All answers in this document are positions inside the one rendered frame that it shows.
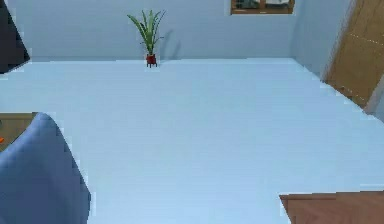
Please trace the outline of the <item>green plant in red pot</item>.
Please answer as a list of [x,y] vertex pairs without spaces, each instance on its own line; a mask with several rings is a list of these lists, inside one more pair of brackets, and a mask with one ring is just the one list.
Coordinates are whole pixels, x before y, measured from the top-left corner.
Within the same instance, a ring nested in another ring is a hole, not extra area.
[[141,19],[130,14],[127,15],[142,38],[141,44],[144,45],[146,50],[146,66],[149,68],[158,66],[155,47],[158,41],[163,39],[163,36],[158,35],[158,30],[165,13],[166,11],[154,12],[153,10],[149,10],[148,12],[145,12],[142,10]]

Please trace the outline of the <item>brown wooden door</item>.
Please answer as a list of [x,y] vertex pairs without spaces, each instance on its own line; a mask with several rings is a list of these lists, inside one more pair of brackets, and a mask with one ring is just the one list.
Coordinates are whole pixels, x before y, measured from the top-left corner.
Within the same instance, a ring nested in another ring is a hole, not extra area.
[[326,83],[365,108],[384,74],[384,0],[356,0]]

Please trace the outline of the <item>black television set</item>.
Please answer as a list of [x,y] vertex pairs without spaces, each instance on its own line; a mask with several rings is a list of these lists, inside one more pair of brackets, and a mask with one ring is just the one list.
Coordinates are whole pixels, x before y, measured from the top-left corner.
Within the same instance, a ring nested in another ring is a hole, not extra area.
[[0,74],[21,67],[29,60],[30,55],[5,0],[0,0]]

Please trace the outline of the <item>brown wooden table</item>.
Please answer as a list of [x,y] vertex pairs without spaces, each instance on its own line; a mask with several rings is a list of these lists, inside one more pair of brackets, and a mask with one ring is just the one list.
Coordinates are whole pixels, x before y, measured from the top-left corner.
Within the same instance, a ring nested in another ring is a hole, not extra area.
[[11,145],[31,124],[36,112],[30,113],[0,113],[0,152]]

